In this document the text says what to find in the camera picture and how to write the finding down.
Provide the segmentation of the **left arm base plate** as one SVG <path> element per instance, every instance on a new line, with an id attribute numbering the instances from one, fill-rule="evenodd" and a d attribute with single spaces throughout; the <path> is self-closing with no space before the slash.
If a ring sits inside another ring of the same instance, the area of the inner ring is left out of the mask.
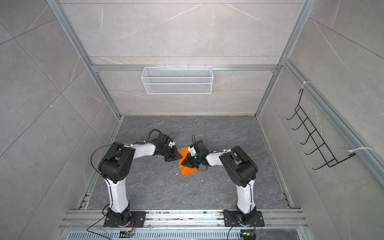
<path id="1" fill-rule="evenodd" d="M 135 224 L 136 228 L 142 228 L 145 223 L 146 214 L 144 211 L 128 211 L 123 213 L 111 211 L 107 213 L 103 227 L 129 228 Z"/>

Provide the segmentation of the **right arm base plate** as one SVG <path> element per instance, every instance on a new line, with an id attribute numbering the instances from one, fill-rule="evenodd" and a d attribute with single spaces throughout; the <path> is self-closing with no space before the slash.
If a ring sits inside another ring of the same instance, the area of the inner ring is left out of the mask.
<path id="1" fill-rule="evenodd" d="M 264 217 L 261 211 L 252 210 L 248 214 L 241 211 L 223 211 L 224 223 L 226 227 L 264 227 Z"/>

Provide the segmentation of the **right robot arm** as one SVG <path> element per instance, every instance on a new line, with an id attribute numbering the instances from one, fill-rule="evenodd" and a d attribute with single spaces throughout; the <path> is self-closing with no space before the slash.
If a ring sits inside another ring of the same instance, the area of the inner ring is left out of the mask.
<path id="1" fill-rule="evenodd" d="M 223 166 L 237 187 L 238 202 L 235 223 L 243 226 L 254 222 L 257 208 L 254 201 L 254 183 L 258 167 L 255 162 L 239 146 L 229 150 L 208 151 L 202 147 L 191 145 L 188 153 L 181 162 L 181 166 L 198 170 L 201 166 Z"/>

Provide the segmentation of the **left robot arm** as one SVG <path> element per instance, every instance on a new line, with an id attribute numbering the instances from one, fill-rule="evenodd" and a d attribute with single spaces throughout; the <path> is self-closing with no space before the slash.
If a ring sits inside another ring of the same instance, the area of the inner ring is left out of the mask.
<path id="1" fill-rule="evenodd" d="M 110 145 L 98 169 L 108 187 L 110 204 L 104 227 L 126 227 L 133 224 L 126 193 L 126 178 L 134 159 L 162 156 L 165 161 L 178 161 L 182 155 L 173 141 L 141 142 L 132 145 L 114 142 Z"/>

